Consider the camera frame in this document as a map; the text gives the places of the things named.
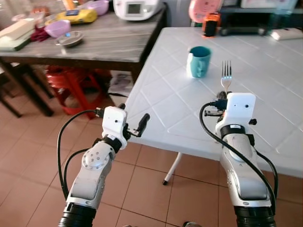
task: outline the black cable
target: black cable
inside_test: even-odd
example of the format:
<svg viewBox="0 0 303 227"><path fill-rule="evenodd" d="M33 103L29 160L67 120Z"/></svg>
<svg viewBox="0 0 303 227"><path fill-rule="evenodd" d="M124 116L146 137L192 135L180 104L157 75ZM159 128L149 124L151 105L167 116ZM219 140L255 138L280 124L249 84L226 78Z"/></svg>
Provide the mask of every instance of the black cable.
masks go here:
<svg viewBox="0 0 303 227"><path fill-rule="evenodd" d="M256 153L258 156L260 156L262 159L264 159L268 165L270 166L273 174L274 174L274 194L275 194L275 198L277 199L278 196L278 188L279 188L279 179L278 179L278 173L276 171L276 168L274 166L274 164L269 160L269 158L267 158L266 156L262 155L260 152L257 151L257 149L255 149Z"/></svg>
<svg viewBox="0 0 303 227"><path fill-rule="evenodd" d="M73 157L75 157L76 155L78 155L78 154L80 154L80 153L82 153L82 152L87 151L88 149L89 149L89 148L85 148L85 149L76 151L75 153L73 153L73 154L68 158L68 160L67 160L67 162L66 162L66 164L65 164L64 172L63 172L63 181L64 181L64 185L65 185L65 189L66 189L67 194L69 193L68 186L67 186L67 180L66 180L68 164L70 163L70 161L72 160Z"/></svg>
<svg viewBox="0 0 303 227"><path fill-rule="evenodd" d="M64 181L63 181L63 177L62 177L62 169L61 169L61 157L60 157L60 152L61 152L61 137L63 134L64 129L67 127L67 125L69 123L71 123L72 120L74 120L76 117L82 115L82 114L86 114L86 113L95 113L95 110L84 110L80 113L77 113L76 115L74 115L73 117L71 117L60 129L59 134L58 134L58 140L57 140L57 161L58 161L58 174L59 174L59 179L60 179L60 184L61 184L61 189L63 191L63 195L65 197L65 199L67 199L68 193L66 191L66 187L64 185Z"/></svg>
<svg viewBox="0 0 303 227"><path fill-rule="evenodd" d="M231 150L233 153L235 153L237 156L239 156L244 162L246 162L246 164L248 164L248 166L250 168L252 168L256 174L262 179L262 181L264 182L264 184L266 185L266 187L269 190L269 194L270 194L270 200L271 200L271 209L273 211L273 214L276 213L276 198L275 198L275 194L273 192L273 189L270 186L270 183L268 182L268 180L266 179L266 177L262 174L262 172L254 165L252 164L243 154L241 154L239 151L237 151L235 148L233 148L231 145L229 145L228 143L226 143L224 140L222 140L221 138L217 137L215 134L213 134L211 131L209 131L209 129L207 128L207 126L205 125L204 121L203 121L203 112L204 109L208 106L214 106L215 102L210 102L210 103L206 103L201 107L200 110L200 114L199 114L199 118L200 118L200 123L203 127L203 129L206 131L206 133L208 135L210 135L213 139L215 139L217 142L221 143L222 145L224 145L225 147L227 147L229 150Z"/></svg>

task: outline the mug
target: mug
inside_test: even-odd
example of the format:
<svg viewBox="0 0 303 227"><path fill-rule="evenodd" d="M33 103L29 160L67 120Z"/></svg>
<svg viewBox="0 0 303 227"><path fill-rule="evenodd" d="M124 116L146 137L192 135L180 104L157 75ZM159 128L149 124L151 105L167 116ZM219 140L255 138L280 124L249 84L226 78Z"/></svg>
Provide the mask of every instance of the mug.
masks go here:
<svg viewBox="0 0 303 227"><path fill-rule="evenodd" d="M208 65L212 52L203 46L191 48L187 57L187 75L194 78L204 77L208 70Z"/></svg>

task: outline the fork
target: fork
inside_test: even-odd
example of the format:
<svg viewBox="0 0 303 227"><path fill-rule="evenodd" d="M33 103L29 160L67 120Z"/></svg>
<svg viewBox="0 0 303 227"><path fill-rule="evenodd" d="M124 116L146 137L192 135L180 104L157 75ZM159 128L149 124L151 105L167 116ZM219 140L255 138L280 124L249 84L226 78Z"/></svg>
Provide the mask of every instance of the fork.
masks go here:
<svg viewBox="0 0 303 227"><path fill-rule="evenodd" d="M227 95L228 87L232 82L232 61L225 61L225 64L222 62L222 76L221 76L221 84L225 89L225 93Z"/></svg>

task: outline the red stool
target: red stool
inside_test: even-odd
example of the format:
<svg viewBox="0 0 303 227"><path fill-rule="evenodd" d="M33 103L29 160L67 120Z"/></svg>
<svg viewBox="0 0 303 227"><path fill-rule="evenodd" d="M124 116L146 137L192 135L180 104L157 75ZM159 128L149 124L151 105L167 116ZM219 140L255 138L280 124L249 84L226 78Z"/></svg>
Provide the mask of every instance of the red stool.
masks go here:
<svg viewBox="0 0 303 227"><path fill-rule="evenodd" d="M46 77L62 109L68 115L74 115L83 110L95 109L103 99L104 95L101 87L93 74L86 69L48 66ZM99 91L99 95L91 103L88 102L83 92L83 88L87 87L96 88ZM73 108L66 105L65 101L70 95L77 99L80 107ZM87 113L87 116L90 119L95 117L94 113Z"/></svg>

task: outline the wooden table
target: wooden table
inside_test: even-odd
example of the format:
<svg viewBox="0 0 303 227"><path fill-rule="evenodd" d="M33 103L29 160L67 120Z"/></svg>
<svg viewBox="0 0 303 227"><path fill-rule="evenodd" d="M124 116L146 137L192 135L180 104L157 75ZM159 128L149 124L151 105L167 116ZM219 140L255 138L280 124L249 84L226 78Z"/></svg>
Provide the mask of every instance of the wooden table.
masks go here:
<svg viewBox="0 0 303 227"><path fill-rule="evenodd" d="M157 15L139 22L120 20L109 12L91 24L72 26L72 31L84 34L81 45L63 50L54 44L53 38L30 43L18 52L0 52L0 67L44 115L51 116L53 111L10 62L130 71L135 82L165 25L165 5Z"/></svg>

